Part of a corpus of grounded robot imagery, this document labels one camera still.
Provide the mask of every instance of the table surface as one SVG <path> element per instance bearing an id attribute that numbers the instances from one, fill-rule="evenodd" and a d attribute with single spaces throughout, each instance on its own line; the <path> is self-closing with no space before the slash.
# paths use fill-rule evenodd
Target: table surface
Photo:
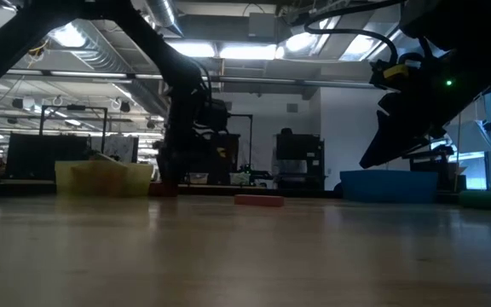
<path id="1" fill-rule="evenodd" d="M 491 306 L 491 212 L 0 199 L 0 306 Z"/>

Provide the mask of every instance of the red block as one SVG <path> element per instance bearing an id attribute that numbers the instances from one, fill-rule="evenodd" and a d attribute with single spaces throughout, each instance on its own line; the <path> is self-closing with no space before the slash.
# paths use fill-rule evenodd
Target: red block
<path id="1" fill-rule="evenodd" d="M 235 195 L 234 204 L 245 206 L 281 207 L 284 205 L 284 198 L 281 196 Z"/>

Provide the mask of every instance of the blue container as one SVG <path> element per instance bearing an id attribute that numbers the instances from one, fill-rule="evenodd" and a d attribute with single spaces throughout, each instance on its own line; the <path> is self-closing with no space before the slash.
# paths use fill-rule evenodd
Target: blue container
<path id="1" fill-rule="evenodd" d="M 435 201 L 437 173 L 419 171 L 341 171 L 346 200 L 429 204 Z"/>

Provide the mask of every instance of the green object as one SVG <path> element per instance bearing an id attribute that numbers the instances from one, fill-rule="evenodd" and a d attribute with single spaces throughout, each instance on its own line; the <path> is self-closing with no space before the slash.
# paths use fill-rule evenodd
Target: green object
<path id="1" fill-rule="evenodd" d="M 491 191 L 463 191 L 459 193 L 459 204 L 465 208 L 491 210 Z"/>

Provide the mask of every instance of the white wall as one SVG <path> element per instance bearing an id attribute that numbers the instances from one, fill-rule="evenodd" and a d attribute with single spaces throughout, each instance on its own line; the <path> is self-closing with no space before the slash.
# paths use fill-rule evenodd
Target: white wall
<path id="1" fill-rule="evenodd" d="M 244 93 L 214 94 L 217 99 L 233 103 L 231 113 L 253 114 L 253 143 L 251 163 L 255 170 L 271 171 L 275 135 L 282 128 L 291 128 L 296 134 L 311 134 L 309 126 L 309 102 L 301 95 L 257 95 Z M 298 113 L 288 113 L 287 103 L 297 103 Z M 249 159 L 249 119 L 231 118 L 230 133 L 240 134 L 238 165 Z"/>
<path id="2" fill-rule="evenodd" d="M 376 111 L 382 90 L 321 89 L 321 137 L 325 139 L 326 189 L 340 182 L 340 171 L 360 170 L 359 161 L 378 130 Z M 409 170 L 396 159 L 390 170 Z M 386 165 L 373 169 L 385 169 Z"/>

